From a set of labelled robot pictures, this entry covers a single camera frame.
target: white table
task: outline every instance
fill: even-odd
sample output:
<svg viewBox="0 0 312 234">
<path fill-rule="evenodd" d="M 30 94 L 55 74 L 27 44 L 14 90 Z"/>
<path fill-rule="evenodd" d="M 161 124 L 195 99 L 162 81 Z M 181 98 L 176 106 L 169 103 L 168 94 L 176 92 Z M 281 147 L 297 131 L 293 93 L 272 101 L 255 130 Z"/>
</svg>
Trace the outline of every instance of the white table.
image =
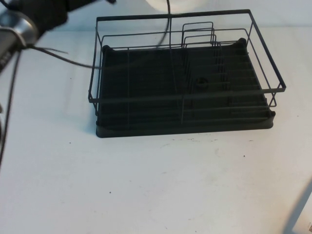
<svg viewBox="0 0 312 234">
<path fill-rule="evenodd" d="M 100 139 L 90 70 L 25 52 L 0 233 L 283 233 L 312 177 L 312 28 L 261 31 L 288 86 L 270 130 Z M 40 45 L 91 63 L 93 42 L 53 32 Z"/>
</svg>

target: black cable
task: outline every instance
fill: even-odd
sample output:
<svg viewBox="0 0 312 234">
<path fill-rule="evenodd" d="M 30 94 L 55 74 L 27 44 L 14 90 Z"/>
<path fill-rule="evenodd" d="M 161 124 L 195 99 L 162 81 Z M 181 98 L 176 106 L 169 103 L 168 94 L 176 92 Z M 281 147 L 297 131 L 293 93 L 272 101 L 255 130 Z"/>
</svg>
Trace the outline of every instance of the black cable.
<svg viewBox="0 0 312 234">
<path fill-rule="evenodd" d="M 4 132 L 3 132 L 3 136 L 1 136 L 2 147 L 1 147 L 1 151 L 0 151 L 0 169 L 1 169 L 1 162 L 2 162 L 2 158 L 3 158 L 4 149 L 5 149 L 6 136 L 7 136 L 7 132 L 8 132 L 8 128 L 9 128 L 9 120 L 10 120 L 11 107 L 12 107 L 13 92 L 14 92 L 14 86 L 15 86 L 18 66 L 19 66 L 19 62 L 20 62 L 20 56 L 21 56 L 21 51 L 19 52 L 18 57 L 15 61 L 14 70 L 13 70 L 12 79 L 11 79 L 9 100 L 8 100 L 6 116 L 5 116 Z"/>
<path fill-rule="evenodd" d="M 29 49 L 34 49 L 34 50 L 43 52 L 43 53 L 45 53 L 45 54 L 47 54 L 47 55 L 51 55 L 51 56 L 53 56 L 53 57 L 55 57 L 55 58 L 57 58 L 57 59 L 60 59 L 60 60 L 62 60 L 62 61 L 68 62 L 68 63 L 73 64 L 73 65 L 77 65 L 77 66 L 85 67 L 85 68 L 100 69 L 100 67 L 93 67 L 92 65 L 86 65 L 86 64 L 83 64 L 83 63 L 80 63 L 80 62 L 72 61 L 72 60 L 70 60 L 70 59 L 64 58 L 64 57 L 59 56 L 59 55 L 57 55 L 57 54 L 54 54 L 54 53 L 52 53 L 52 52 L 50 52 L 50 51 L 48 51 L 47 49 L 44 49 L 44 48 L 35 47 L 35 46 L 33 46 L 33 45 L 30 45 L 30 46 L 28 46 L 27 48 L 29 48 Z"/>
<path fill-rule="evenodd" d="M 157 46 L 155 47 L 156 49 L 159 48 L 161 46 L 161 44 L 164 42 L 165 37 L 168 34 L 168 29 L 170 26 L 170 14 L 171 14 L 171 6 L 170 6 L 170 0 L 167 0 L 167 7 L 168 7 L 168 19 L 167 19 L 167 26 L 165 29 L 164 34 L 162 35 L 162 39 L 159 41 L 159 43 L 157 44 Z"/>
<path fill-rule="evenodd" d="M 59 52 L 59 53 L 63 53 L 63 54 L 68 54 L 67 52 L 65 51 L 62 51 L 62 50 L 57 50 L 57 49 L 53 49 L 53 48 L 49 48 L 49 47 L 37 47 L 36 48 L 40 48 L 40 49 L 44 49 L 44 50 L 51 50 L 51 51 L 55 51 L 55 52 Z"/>
<path fill-rule="evenodd" d="M 5 8 L 9 8 L 9 4 L 7 2 L 5 2 L 4 0 L 0 0 L 0 3 L 5 6 Z"/>
</svg>

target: black dish rack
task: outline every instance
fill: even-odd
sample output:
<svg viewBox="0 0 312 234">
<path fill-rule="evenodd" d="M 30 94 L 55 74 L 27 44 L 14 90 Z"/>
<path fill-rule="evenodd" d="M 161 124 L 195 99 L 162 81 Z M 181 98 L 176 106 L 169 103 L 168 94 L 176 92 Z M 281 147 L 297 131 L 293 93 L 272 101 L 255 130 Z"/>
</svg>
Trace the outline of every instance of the black dish rack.
<svg viewBox="0 0 312 234">
<path fill-rule="evenodd" d="M 216 29 L 210 20 L 241 15 L 249 17 L 248 28 Z M 129 26 L 136 20 L 168 18 L 166 43 L 157 48 L 141 43 L 163 31 L 133 33 Z M 100 37 L 99 22 L 124 22 L 120 25 L 130 33 Z M 252 42 L 253 31 L 265 65 Z M 228 39 L 225 33 L 238 38 Z M 136 37 L 130 46 L 124 45 L 127 37 Z M 94 66 L 97 60 L 101 69 L 97 80 L 92 70 L 89 101 L 96 109 L 99 137 L 268 129 L 273 126 L 275 112 L 270 108 L 276 106 L 275 95 L 286 89 L 250 10 L 99 17 Z M 276 88 L 266 69 L 271 69 Z"/>
</svg>

